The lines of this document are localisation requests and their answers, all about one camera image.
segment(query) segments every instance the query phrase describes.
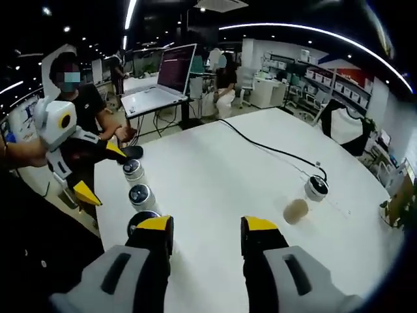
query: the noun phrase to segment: office chair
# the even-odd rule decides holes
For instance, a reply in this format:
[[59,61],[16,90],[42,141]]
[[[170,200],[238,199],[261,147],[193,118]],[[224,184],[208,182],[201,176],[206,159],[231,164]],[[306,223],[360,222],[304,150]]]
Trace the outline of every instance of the office chair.
[[372,130],[365,119],[351,116],[348,109],[335,99],[321,112],[316,127],[354,157],[363,154]]
[[400,164],[398,168],[393,168],[393,166],[386,165],[381,161],[378,166],[377,179],[384,186],[390,197],[393,197],[403,184],[406,174],[407,167],[405,162]]
[[244,100],[246,91],[253,91],[253,77],[256,70],[247,67],[239,67],[237,69],[237,87],[240,88],[240,102],[239,107],[243,108],[243,103],[251,105],[248,101]]

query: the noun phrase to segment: led strip light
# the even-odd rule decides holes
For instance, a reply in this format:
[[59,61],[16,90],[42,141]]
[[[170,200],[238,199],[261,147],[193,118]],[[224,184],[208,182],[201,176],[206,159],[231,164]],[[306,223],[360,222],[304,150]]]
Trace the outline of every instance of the led strip light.
[[224,31],[226,29],[234,29],[234,28],[241,28],[241,27],[255,27],[255,26],[283,26],[283,27],[293,27],[293,28],[300,28],[300,29],[306,29],[308,31],[316,31],[318,33],[322,33],[322,34],[326,34],[326,35],[330,35],[332,37],[336,37],[340,40],[343,40],[345,42],[348,42],[349,44],[352,44],[358,48],[360,48],[361,50],[364,50],[366,53],[372,55],[374,58],[376,58],[378,61],[380,61],[383,65],[385,65],[387,68],[389,68],[391,70],[391,72],[393,72],[406,86],[408,89],[410,89],[411,93],[414,93],[414,91],[412,90],[412,87],[410,86],[410,84],[407,82],[407,80],[405,80],[404,77],[402,77],[402,75],[387,61],[385,61],[382,57],[380,57],[379,55],[377,55],[375,52],[369,50],[367,47],[357,43],[356,41],[353,41],[352,39],[343,37],[339,34],[335,34],[335,33],[331,33],[329,31],[324,31],[322,29],[318,29],[318,28],[314,28],[314,27],[309,27],[309,26],[304,26],[304,25],[297,25],[297,24],[288,24],[288,23],[248,23],[248,24],[238,24],[238,25],[231,25],[231,26],[225,26],[225,27],[220,27],[219,31]]

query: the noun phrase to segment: round white table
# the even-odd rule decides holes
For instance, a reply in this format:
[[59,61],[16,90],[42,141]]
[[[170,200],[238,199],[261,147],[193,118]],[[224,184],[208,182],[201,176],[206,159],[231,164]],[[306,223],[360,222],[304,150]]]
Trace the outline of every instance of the round white table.
[[[249,138],[321,162],[330,191],[298,224],[283,219],[299,198],[311,166],[260,149],[221,122],[143,145],[141,159],[158,210],[174,218],[174,253],[165,312],[247,312],[240,218],[267,218],[290,245],[326,266],[336,287],[366,297],[389,269],[399,235],[379,217],[388,199],[357,159],[317,129],[275,108],[228,119]],[[136,213],[116,162],[96,165],[98,225],[105,250],[123,245]]]

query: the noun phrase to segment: black and white cup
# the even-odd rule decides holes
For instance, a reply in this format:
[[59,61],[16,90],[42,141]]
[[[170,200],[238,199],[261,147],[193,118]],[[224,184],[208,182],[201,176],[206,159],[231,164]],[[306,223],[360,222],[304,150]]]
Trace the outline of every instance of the black and white cup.
[[123,164],[123,173],[131,186],[144,184],[145,171],[139,160],[132,159]]
[[149,186],[145,184],[134,185],[129,191],[129,200],[137,212],[154,211],[160,214],[155,196]]

